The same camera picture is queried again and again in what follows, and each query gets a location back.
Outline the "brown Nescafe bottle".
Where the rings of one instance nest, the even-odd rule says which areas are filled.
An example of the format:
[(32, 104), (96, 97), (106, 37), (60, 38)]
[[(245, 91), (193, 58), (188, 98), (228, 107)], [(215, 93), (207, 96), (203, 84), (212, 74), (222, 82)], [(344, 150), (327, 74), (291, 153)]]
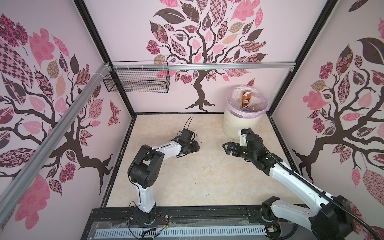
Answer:
[(243, 91), (242, 95), (242, 109), (248, 108), (252, 97), (252, 91)]

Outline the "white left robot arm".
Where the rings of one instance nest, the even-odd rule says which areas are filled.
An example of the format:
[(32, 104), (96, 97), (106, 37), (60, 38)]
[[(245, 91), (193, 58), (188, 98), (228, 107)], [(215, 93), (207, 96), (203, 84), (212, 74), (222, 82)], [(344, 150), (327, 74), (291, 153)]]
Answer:
[(155, 221), (153, 185), (160, 175), (163, 161), (171, 157), (180, 158), (199, 150), (200, 146), (194, 136), (190, 139), (176, 137), (158, 147), (141, 146), (128, 169), (128, 177), (137, 190), (139, 219), (143, 223), (151, 224)]

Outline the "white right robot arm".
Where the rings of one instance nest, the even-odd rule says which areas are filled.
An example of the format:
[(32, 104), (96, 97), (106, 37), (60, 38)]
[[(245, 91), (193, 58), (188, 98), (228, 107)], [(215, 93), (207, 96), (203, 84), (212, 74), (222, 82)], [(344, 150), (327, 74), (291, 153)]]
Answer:
[(319, 240), (343, 240), (355, 230), (349, 202), (333, 197), (295, 173), (276, 154), (271, 153), (258, 136), (242, 135), (240, 143), (223, 144), (228, 155), (243, 158), (258, 170), (283, 184), (305, 204), (300, 207), (278, 197), (262, 203), (261, 216), (267, 222), (288, 220), (310, 230)]

